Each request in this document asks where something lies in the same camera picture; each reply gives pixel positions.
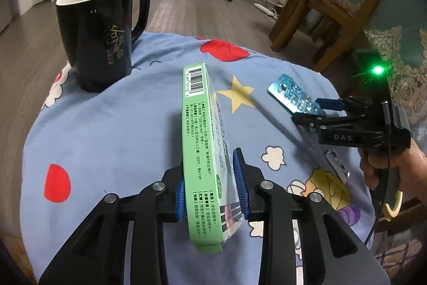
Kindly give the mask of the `person right hand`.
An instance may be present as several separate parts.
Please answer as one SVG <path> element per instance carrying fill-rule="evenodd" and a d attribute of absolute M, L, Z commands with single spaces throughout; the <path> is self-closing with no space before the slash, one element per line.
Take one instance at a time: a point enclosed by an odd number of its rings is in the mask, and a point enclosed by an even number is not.
<path fill-rule="evenodd" d="M 390 155 L 390 161 L 387 155 L 368 153 L 366 149 L 358 148 L 358 152 L 361 157 L 360 168 L 369 189 L 374 190 L 379 184 L 375 170 L 397 167 L 400 175 L 399 189 L 426 204 L 426 155 L 414 139 L 411 140 L 410 148 Z"/>

